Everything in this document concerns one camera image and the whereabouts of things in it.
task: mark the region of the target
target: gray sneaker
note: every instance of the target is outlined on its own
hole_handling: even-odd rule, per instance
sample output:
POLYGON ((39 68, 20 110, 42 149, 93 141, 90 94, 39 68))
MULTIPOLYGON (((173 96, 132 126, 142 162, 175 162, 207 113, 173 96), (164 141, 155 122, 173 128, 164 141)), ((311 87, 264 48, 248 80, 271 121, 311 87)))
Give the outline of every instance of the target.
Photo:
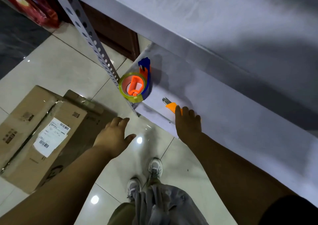
POLYGON ((127 184, 127 198, 131 202, 134 200, 133 193, 134 192, 141 192, 141 184, 138 178, 132 178, 129 180, 127 184))
POLYGON ((153 158, 149 163, 148 171, 150 173, 150 178, 160 180, 162 175, 162 163, 160 159, 153 158))

